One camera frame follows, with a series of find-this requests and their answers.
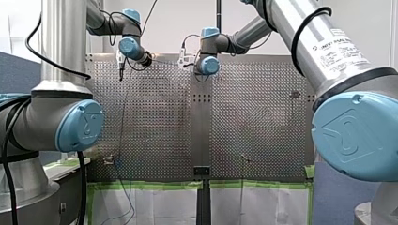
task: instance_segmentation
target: metal pole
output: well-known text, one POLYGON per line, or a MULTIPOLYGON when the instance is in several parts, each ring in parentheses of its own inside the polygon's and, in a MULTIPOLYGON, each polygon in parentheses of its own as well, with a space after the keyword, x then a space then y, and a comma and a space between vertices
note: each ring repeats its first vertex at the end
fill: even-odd
MULTIPOLYGON (((42 0, 41 54, 62 67, 85 73, 86 1, 42 0)), ((33 91, 91 94, 85 78, 41 63, 41 83, 33 91)))
POLYGON ((222 32, 222 0, 217 0, 217 28, 222 32))

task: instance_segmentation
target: white paper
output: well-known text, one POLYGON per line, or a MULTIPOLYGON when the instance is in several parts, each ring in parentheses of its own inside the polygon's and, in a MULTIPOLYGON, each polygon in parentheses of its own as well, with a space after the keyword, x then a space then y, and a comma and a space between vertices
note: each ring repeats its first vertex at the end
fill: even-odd
POLYGON ((8 7, 3 4, 6 3, 0 1, 0 37, 9 37, 8 7))
POLYGON ((0 37, 0 52, 12 54, 11 39, 9 37, 0 37))
MULTIPOLYGON (((129 195, 129 183, 125 182, 129 195)), ((197 190, 133 189, 130 199, 134 217, 126 225, 196 225, 197 190)), ((96 191, 92 205, 92 224, 125 224, 132 215, 124 190, 96 191)))
MULTIPOLYGON (((29 50, 26 49, 25 46, 25 38, 24 37, 11 37, 11 50, 12 54, 27 60, 31 60, 37 63, 40 63, 40 59, 33 55, 29 50)), ((31 39, 30 45, 36 51, 38 51, 38 37, 35 36, 31 39)))
POLYGON ((265 187, 211 190, 212 222, 217 225, 307 225, 309 190, 265 187))

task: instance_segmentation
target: black bracket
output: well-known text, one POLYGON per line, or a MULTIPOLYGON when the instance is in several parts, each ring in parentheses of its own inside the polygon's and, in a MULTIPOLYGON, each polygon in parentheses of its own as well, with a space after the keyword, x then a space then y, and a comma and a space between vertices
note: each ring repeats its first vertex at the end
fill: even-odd
POLYGON ((208 166, 197 166, 193 167, 194 175, 210 175, 210 167, 208 166))

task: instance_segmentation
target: black cable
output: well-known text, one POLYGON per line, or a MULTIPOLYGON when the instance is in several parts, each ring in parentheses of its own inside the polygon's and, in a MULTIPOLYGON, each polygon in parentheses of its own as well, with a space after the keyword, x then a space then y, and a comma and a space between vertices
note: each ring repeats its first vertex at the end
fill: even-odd
POLYGON ((181 48, 185 48, 185 42, 186 42, 189 38, 191 38, 191 37, 201 38, 201 37, 198 36, 198 35, 188 35, 188 36, 186 36, 186 37, 184 38, 184 40, 182 41, 181 48))
POLYGON ((267 22, 267 25, 271 30, 278 33, 278 30, 273 26, 269 20, 268 13, 267 13, 267 0, 263 0, 263 13, 264 13, 264 20, 267 22))
POLYGON ((85 177, 85 162, 83 152, 77 152, 77 157, 80 164, 80 176, 82 179, 82 198, 80 200, 80 211, 79 211, 79 225, 84 225, 85 208, 87 204, 87 179, 85 177))
POLYGON ((143 31, 141 30, 140 24, 139 24, 138 22, 136 22, 133 18, 129 17, 128 15, 124 14, 123 12, 112 12, 112 13, 110 14, 111 18, 112 18, 112 16, 115 15, 115 14, 117 14, 117 15, 122 15, 122 16, 126 17, 127 19, 129 19, 130 21, 132 21, 132 22, 135 24, 135 26, 137 26, 138 29, 140 30, 140 36, 143 34, 143 31))
POLYGON ((237 56, 237 48, 235 48, 235 44, 234 44, 234 42, 231 40, 231 38, 230 38, 229 36, 225 35, 225 34, 221 34, 221 35, 224 36, 224 37, 228 40, 228 47, 227 47, 227 49, 229 49, 229 47, 231 46, 231 47, 232 47, 232 50, 234 51, 234 52, 230 53, 230 55, 231 55, 232 57, 237 56))
POLYGON ((116 43, 116 27, 115 27, 115 20, 114 20, 114 18, 111 16, 111 14, 110 14, 109 12, 104 11, 104 10, 100 10, 100 12, 102 12, 102 13, 108 15, 108 18, 109 18, 109 19, 108 19, 108 27, 109 27, 109 30, 111 31, 111 35, 109 36, 109 44, 110 44, 111 46, 114 46, 115 43, 116 43))
POLYGON ((305 77, 304 74, 302 73, 301 68, 299 67, 299 62, 298 62, 298 57, 297 57, 297 49, 299 45, 299 37, 301 36, 301 33, 305 29, 305 27, 317 16, 323 15, 323 14, 329 14, 331 16, 332 10, 330 7, 320 7, 313 13, 311 13, 308 17, 304 19, 302 22, 301 26, 298 28, 298 31, 296 32, 295 36, 293 37, 293 42, 292 42, 292 60, 293 60, 293 65, 295 66, 296 70, 298 71, 301 76, 305 77))
MULTIPOLYGON (((196 64, 196 60, 197 60, 197 58, 198 58, 200 52, 201 52, 201 51, 199 50, 198 53, 195 55, 195 59, 193 60, 193 62, 194 62, 193 65, 196 64)), ((207 75, 206 78, 205 78, 205 80, 203 80, 203 74, 195 74, 195 69, 192 70, 192 73, 193 73, 193 76, 195 77, 196 81, 198 81, 199 83, 205 83, 205 82, 207 82, 208 78, 210 77, 210 75, 207 75)))
POLYGON ((38 20, 38 24, 36 25, 35 29, 32 31, 32 33, 30 33, 30 35, 27 37, 27 39, 26 39, 26 41, 25 41, 25 46, 26 46, 26 48, 27 48, 32 54, 34 54, 35 56, 37 56, 38 58, 40 58, 40 59, 43 60, 44 62, 46 62, 46 63, 52 65, 52 66, 55 67, 55 68, 64 70, 64 71, 66 71, 66 72, 68 72, 68 73, 73 73, 73 74, 76 74, 76 75, 85 77, 87 80, 91 79, 91 76, 90 76, 90 75, 87 75, 87 74, 85 74, 85 73, 78 72, 78 71, 73 71, 73 70, 68 69, 68 68, 66 68, 66 67, 62 67, 62 66, 56 64, 55 62, 51 61, 50 59, 44 57, 43 55, 39 54, 39 53, 36 52, 34 49, 32 49, 32 47, 30 46, 29 42, 30 42, 30 39, 32 38, 32 36, 35 35, 36 32, 38 31, 38 28, 40 27, 40 25, 41 25, 41 14, 40 14, 40 19, 38 20))
POLYGON ((153 11, 153 9, 155 8, 155 6, 156 6, 157 3, 158 3, 158 0, 155 0, 155 1, 153 2, 153 4, 152 4, 152 8, 150 9, 149 14, 148 14, 148 16, 146 17, 146 20, 145 20, 145 23, 144 23, 144 28, 143 28, 143 33, 142 33, 142 35, 143 35, 144 32, 145 32, 146 24, 148 23, 148 20, 149 20, 150 16, 152 15, 152 11, 153 11))
POLYGON ((14 104, 19 104, 17 112, 12 116, 11 122, 9 123, 8 127, 6 128, 6 134, 2 143, 2 161, 3 161, 3 168, 6 174, 6 179, 8 182, 8 189, 9 189, 9 196, 11 201, 11 217, 12 217, 12 224, 18 225, 18 213, 17 213, 17 196, 15 193, 15 185, 12 179, 11 170, 8 166, 8 140, 11 136, 12 130, 17 122, 18 117, 20 116, 21 112, 23 111, 24 107, 30 103, 30 97, 21 97, 18 99, 13 99, 9 102, 13 102, 14 104))
POLYGON ((140 29, 140 36, 142 35, 143 32, 142 32, 142 30, 141 30, 140 24, 139 24, 138 22, 136 22, 134 19, 130 18, 128 15, 126 15, 126 14, 124 14, 124 13, 122 13, 122 12, 112 12, 112 13, 109 13, 109 12, 104 11, 104 10, 100 10, 100 12, 106 14, 106 15, 108 16, 108 18, 109 18, 109 20, 108 20, 108 27, 109 27, 109 30, 111 31, 111 35, 109 36, 109 44, 110 44, 111 46, 114 46, 114 45, 115 45, 115 43, 116 43, 116 36, 117 36, 117 33, 116 33, 116 23, 115 23, 115 19, 114 19, 114 15, 115 15, 115 14, 122 15, 122 16, 126 17, 127 19, 131 20, 131 21, 135 24, 135 26, 137 26, 138 29, 140 29))
POLYGON ((198 79, 198 76, 202 76, 202 78, 203 78, 203 75, 196 75, 196 74, 195 74, 195 79, 196 79, 196 81, 198 81, 199 83, 205 83, 205 82, 207 82, 208 78, 210 77, 210 75, 207 75, 204 81, 200 81, 200 80, 198 79))
POLYGON ((261 44, 259 44, 259 45, 257 45, 257 46, 251 47, 250 50, 258 49, 258 48, 260 48, 261 46, 263 46, 264 44, 266 44, 267 41, 269 40, 269 38, 271 38, 271 35, 272 35, 272 33, 269 33, 268 37, 263 41, 263 43, 261 43, 261 44))
POLYGON ((130 63, 130 60, 128 59, 128 57, 126 57, 125 58, 125 62, 124 63, 128 63, 129 64, 129 66, 130 66, 130 68, 132 69, 132 70, 135 70, 135 71, 137 71, 137 72, 142 72, 142 71, 144 71, 144 70, 146 70, 148 67, 143 67, 143 68, 136 68, 136 67, 133 67, 132 65, 131 65, 131 63, 130 63))

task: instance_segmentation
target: green tape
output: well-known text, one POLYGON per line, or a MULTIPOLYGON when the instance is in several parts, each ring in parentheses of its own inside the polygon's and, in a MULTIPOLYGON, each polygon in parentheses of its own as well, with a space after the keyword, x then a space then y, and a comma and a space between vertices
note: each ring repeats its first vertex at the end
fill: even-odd
POLYGON ((309 183, 309 190, 308 190, 308 216, 307 221, 308 225, 313 225, 313 200, 314 200, 314 184, 309 183))
POLYGON ((94 192, 95 189, 91 186, 88 186, 87 189, 87 217, 88 217, 88 225, 93 224, 93 202, 94 202, 94 192))
POLYGON ((94 193, 99 190, 122 190, 125 189, 141 189, 141 190, 194 190, 202 189, 202 182, 145 182, 145 181, 117 181, 117 182, 99 182, 89 183, 87 185, 87 216, 88 225, 93 224, 93 203, 94 193))
POLYGON ((314 174, 315 174, 315 165, 311 165, 311 166, 305 166, 305 173, 307 175, 307 178, 314 178, 314 174))
POLYGON ((309 189, 307 183, 282 183, 253 180, 229 180, 229 181, 210 181, 210 188, 276 188, 276 189, 309 189))
POLYGON ((100 182, 88 184, 94 190, 120 190, 123 189, 141 189, 141 190, 184 190, 184 189, 201 189, 202 182, 145 182, 145 181, 118 181, 118 182, 100 182))

